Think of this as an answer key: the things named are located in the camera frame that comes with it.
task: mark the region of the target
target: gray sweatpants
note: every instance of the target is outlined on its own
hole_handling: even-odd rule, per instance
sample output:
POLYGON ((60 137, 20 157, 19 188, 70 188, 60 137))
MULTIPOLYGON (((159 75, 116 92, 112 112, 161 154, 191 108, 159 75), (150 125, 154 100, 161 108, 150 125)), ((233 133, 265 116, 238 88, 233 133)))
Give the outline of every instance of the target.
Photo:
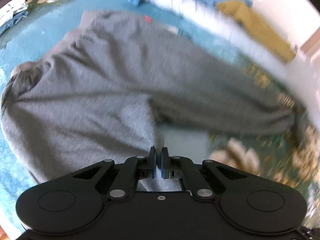
POLYGON ((1 124, 38 182, 161 147, 156 122, 253 135, 294 122, 241 71, 128 12, 85 12, 43 58, 19 68, 2 94, 1 124))

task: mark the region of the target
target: clothing pile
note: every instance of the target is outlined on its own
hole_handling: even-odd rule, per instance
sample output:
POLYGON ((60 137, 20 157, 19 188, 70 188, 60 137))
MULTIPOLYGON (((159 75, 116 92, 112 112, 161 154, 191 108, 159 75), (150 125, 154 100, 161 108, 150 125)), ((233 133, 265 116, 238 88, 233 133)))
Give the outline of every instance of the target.
MULTIPOLYGON (((129 0, 133 4, 138 5, 144 0, 129 0)), ((255 12, 251 6, 251 0, 188 0, 187 4, 183 3, 185 0, 179 2, 179 0, 145 0, 156 5, 171 9, 174 12, 179 12, 181 6, 184 6, 186 10, 193 11, 193 1, 205 5, 204 12, 210 14, 210 10, 220 11, 225 16, 232 17, 237 24, 240 24, 250 37, 257 42, 265 46, 276 55, 281 61, 287 63, 293 60, 295 52, 291 50, 290 44, 283 40, 267 23, 267 21, 255 12)), ((190 18, 188 13, 181 13, 183 16, 190 18)), ((202 10, 198 13, 197 17, 201 19, 203 24, 211 24, 210 18, 203 18, 204 14, 202 10)))
MULTIPOLYGON (((29 0, 32 17, 0 39, 3 228, 6 216, 16 235, 23 230, 14 205, 30 177, 41 183, 164 145, 191 152, 184 156, 195 163, 212 158, 296 188, 308 200, 306 223, 320 225, 318 133, 278 83, 289 86, 284 62, 294 52, 251 0, 55 1, 29 0), (163 135, 166 125, 174 133, 163 135)), ((299 52, 288 65, 301 69, 299 52)), ((309 106, 311 93, 295 88, 309 106)), ((180 187, 155 179, 138 189, 180 187)))
POLYGON ((12 0, 0 8, 0 35, 27 17, 27 8, 26 0, 12 0))

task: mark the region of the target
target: metal screw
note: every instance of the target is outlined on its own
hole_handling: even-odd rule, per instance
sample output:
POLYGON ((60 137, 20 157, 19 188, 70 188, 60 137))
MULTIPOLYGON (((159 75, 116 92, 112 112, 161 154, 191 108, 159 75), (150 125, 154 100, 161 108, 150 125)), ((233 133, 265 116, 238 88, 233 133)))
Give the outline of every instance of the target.
POLYGON ((157 199, 158 199, 158 200, 165 200, 166 197, 165 197, 165 196, 158 196, 157 199))
POLYGON ((210 197, 210 196, 212 196, 212 191, 209 189, 203 188, 203 189, 198 190, 197 194, 200 197, 210 197))
POLYGON ((111 197, 123 197, 125 195, 125 192, 122 189, 114 189, 110 191, 111 197))

